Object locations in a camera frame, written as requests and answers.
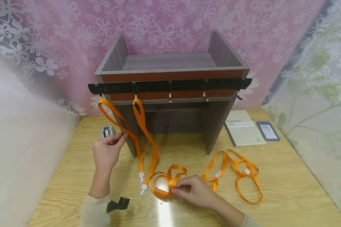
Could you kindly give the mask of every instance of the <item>beige sleeve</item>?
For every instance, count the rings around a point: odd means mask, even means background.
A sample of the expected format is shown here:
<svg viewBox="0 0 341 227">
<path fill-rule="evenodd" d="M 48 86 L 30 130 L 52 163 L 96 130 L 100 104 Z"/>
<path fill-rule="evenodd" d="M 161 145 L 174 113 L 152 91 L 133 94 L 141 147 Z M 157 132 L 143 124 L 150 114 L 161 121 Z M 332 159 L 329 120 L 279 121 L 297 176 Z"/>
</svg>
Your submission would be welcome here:
<svg viewBox="0 0 341 227">
<path fill-rule="evenodd" d="M 244 221 L 240 227 L 260 227 L 259 223 L 251 217 L 248 213 L 245 213 Z"/>
<path fill-rule="evenodd" d="M 110 226 L 110 213 L 106 213 L 106 208 L 110 201 L 110 195 L 102 199 L 86 195 L 82 207 L 80 227 Z"/>
</svg>

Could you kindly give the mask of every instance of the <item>light wood tabletop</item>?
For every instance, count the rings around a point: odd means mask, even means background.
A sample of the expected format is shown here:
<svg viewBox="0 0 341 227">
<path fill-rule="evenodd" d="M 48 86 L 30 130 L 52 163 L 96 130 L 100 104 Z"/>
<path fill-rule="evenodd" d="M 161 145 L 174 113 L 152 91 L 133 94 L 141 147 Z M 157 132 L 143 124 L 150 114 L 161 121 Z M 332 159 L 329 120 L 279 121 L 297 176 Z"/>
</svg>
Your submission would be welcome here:
<svg viewBox="0 0 341 227">
<path fill-rule="evenodd" d="M 187 176 L 201 175 L 217 151 L 232 148 L 260 169 L 258 179 L 264 199 L 256 205 L 242 201 L 234 187 L 236 174 L 228 166 L 218 185 L 218 194 L 228 202 L 252 215 L 262 226 L 341 226 L 341 213 L 267 113 L 261 108 L 247 109 L 247 112 L 254 122 L 272 122 L 281 140 L 234 148 L 223 128 L 211 155 L 206 155 L 201 133 L 157 134 L 153 136 L 159 147 L 156 171 L 166 172 L 171 164 L 179 164 L 187 168 Z M 109 124 L 103 116 L 84 117 L 80 121 L 29 226 L 79 225 L 82 203 L 95 170 L 91 145 L 99 139 L 101 127 Z M 151 149 L 144 159 L 145 172 L 150 160 Z M 220 167 L 221 158 L 209 176 L 216 174 Z M 111 197 L 114 201 L 120 196 L 127 197 L 130 203 L 127 210 L 110 213 L 111 226 L 223 226 L 212 211 L 180 199 L 161 200 L 150 190 L 141 197 L 138 172 L 137 158 L 124 145 L 111 175 Z M 257 198 L 252 179 L 242 179 L 239 185 L 246 198 Z M 159 179 L 157 186 L 164 189 L 166 182 Z"/>
</svg>

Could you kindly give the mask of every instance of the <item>white curtain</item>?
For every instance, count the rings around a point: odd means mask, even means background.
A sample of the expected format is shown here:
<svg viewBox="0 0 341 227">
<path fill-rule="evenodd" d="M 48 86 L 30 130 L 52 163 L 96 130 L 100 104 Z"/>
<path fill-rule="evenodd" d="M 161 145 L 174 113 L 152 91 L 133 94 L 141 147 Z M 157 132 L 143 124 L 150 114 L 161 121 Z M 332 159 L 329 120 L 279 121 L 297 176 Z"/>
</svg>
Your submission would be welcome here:
<svg viewBox="0 0 341 227">
<path fill-rule="evenodd" d="M 341 0 L 321 8 L 264 104 L 341 211 Z"/>
</svg>

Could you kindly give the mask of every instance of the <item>black plastic bracket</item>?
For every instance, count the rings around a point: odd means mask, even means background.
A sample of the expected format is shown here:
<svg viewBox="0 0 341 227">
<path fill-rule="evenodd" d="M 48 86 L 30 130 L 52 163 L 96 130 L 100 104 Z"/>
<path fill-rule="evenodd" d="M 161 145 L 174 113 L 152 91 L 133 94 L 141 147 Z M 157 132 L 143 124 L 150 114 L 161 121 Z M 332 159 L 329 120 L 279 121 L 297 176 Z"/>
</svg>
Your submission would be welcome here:
<svg viewBox="0 0 341 227">
<path fill-rule="evenodd" d="M 233 78 L 233 79 L 186 79 L 168 81 L 135 81 L 89 84 L 88 88 L 94 95 L 118 94 L 157 91 L 188 91 L 188 90 L 218 90 L 218 89 L 246 89 L 251 84 L 252 78 Z"/>
<path fill-rule="evenodd" d="M 110 201 L 106 207 L 106 212 L 109 213 L 113 210 L 126 210 L 128 208 L 130 199 L 120 197 L 119 202 L 116 203 L 115 201 Z"/>
</svg>

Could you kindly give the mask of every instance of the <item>white floral pattern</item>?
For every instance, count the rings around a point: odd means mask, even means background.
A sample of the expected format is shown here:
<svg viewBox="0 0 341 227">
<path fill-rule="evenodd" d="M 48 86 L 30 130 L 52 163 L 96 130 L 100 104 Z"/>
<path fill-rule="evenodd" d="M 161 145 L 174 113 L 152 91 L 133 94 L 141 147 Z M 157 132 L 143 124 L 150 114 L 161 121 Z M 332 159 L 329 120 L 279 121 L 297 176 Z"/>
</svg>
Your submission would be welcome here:
<svg viewBox="0 0 341 227">
<path fill-rule="evenodd" d="M 86 88 L 90 81 L 94 83 L 94 72 L 118 33 L 125 36 L 129 54 L 184 53 L 206 51 L 211 32 L 218 29 L 255 72 L 255 78 L 263 78 L 256 80 L 259 86 L 247 91 L 245 101 L 237 101 L 235 107 L 259 107 L 260 97 L 266 95 L 266 88 L 273 83 L 321 3 L 0 0 L 0 51 L 13 64 L 23 66 L 18 77 L 26 84 L 36 84 L 37 79 L 43 78 L 42 73 L 55 75 L 52 79 L 58 79 L 59 87 L 70 87 L 71 91 L 66 91 L 68 100 L 92 114 L 89 91 L 82 96 L 67 84 Z M 333 50 L 338 55 L 341 47 Z M 44 65 L 36 62 L 37 57 L 43 59 Z M 51 67 L 45 66 L 48 59 L 54 60 Z M 338 83 L 338 78 L 330 79 Z"/>
<path fill-rule="evenodd" d="M 341 211 L 341 0 L 326 3 L 305 36 L 264 108 Z"/>
</svg>

